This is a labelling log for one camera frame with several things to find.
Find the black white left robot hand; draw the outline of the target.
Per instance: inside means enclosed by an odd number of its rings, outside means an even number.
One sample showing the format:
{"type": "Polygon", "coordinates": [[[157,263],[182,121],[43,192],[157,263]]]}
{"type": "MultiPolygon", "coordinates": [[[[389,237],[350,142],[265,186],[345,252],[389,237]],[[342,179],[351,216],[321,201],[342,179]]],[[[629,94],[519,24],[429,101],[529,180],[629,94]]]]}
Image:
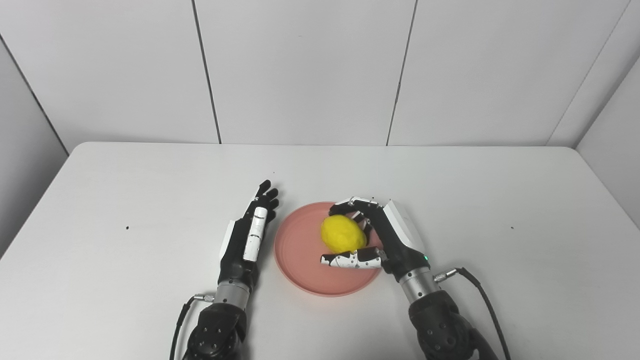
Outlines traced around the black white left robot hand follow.
{"type": "Polygon", "coordinates": [[[251,293],[258,282],[258,257],[266,230],[276,217],[279,190],[260,183],[243,215],[230,221],[222,239],[218,284],[243,284],[251,293]]]}

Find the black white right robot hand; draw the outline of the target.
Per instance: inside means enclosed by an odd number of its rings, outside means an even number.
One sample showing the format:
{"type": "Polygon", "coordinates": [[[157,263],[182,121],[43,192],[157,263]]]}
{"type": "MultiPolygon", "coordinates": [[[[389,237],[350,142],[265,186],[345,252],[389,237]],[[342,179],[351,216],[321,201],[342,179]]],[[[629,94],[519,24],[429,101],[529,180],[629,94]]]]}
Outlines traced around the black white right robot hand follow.
{"type": "Polygon", "coordinates": [[[358,196],[334,203],[320,226],[329,249],[320,263],[334,268],[382,268],[396,281],[429,267],[411,219],[389,200],[385,205],[358,196]]]}

